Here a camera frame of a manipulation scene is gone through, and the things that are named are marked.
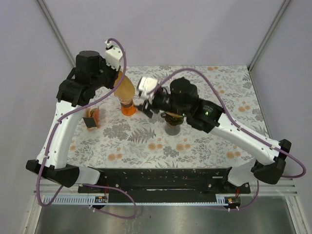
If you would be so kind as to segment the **floral table mat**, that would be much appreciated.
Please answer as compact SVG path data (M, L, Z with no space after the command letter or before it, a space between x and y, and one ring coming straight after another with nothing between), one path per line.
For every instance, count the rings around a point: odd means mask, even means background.
M245 65L197 66L205 75L183 72L198 88L199 96L223 101L233 118L268 136L268 130ZM121 113L120 102L110 96L99 105L99 127L81 121L74 133L68 163L97 168L227 168L252 159L251 155L220 137L183 123L176 136L168 135L160 115Z

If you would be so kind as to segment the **brown paper coffee filter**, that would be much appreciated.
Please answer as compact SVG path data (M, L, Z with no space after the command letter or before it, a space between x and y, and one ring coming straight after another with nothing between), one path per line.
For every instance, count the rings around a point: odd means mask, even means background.
M170 113L170 112L165 112L167 115L172 116L174 118L181 118L184 117L183 115L178 115L178 114L174 114L174 113Z

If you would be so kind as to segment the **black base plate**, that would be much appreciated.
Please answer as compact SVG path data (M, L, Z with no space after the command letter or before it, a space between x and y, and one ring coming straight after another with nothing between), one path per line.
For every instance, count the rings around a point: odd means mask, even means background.
M151 168L124 169L99 168L99 186L120 188L124 191L186 189L216 194L250 194L249 183L240 187L225 181L227 169Z

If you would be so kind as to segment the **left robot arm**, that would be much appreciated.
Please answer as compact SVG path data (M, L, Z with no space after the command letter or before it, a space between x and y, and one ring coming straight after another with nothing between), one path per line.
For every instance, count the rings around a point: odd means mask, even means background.
M114 47L107 49L103 57L96 51L81 51L76 56L76 66L59 85L49 135L37 158L27 161L27 170L67 188L88 184L96 193L105 189L106 181L98 170L70 165L67 157L85 113L83 106L88 106L99 88L114 87L122 57L122 51Z

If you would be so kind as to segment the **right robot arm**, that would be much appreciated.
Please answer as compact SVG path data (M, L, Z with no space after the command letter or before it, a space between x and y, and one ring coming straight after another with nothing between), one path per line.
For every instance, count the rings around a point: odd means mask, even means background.
M239 186L256 179L275 185L282 177L291 143L262 136L230 119L224 108L200 98L197 87L186 78L173 80L166 90L157 79L142 77L137 90L144 99L139 109L148 117L160 111L184 117L193 128L221 137L253 156L252 161L228 169L222 180L224 191L233 193Z

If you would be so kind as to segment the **orange liquid glass carafe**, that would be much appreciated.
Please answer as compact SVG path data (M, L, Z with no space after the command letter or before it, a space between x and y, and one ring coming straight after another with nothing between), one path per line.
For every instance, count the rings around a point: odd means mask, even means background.
M133 99L120 99L121 113L125 116L132 116L137 112Z

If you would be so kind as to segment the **coffee filter pack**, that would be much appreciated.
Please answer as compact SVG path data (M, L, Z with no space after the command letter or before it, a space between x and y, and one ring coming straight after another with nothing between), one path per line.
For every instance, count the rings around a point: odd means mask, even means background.
M84 123L88 129L99 127L99 108L91 109L88 107L85 111L85 115L82 117Z

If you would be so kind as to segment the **green glass dripper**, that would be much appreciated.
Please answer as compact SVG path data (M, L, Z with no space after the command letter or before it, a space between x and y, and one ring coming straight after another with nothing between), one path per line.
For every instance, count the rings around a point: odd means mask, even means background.
M171 126L178 126L181 125L184 122L184 117L181 116L172 116L169 113L163 112L160 115L163 119L165 119L165 121L167 122L167 124L171 125Z

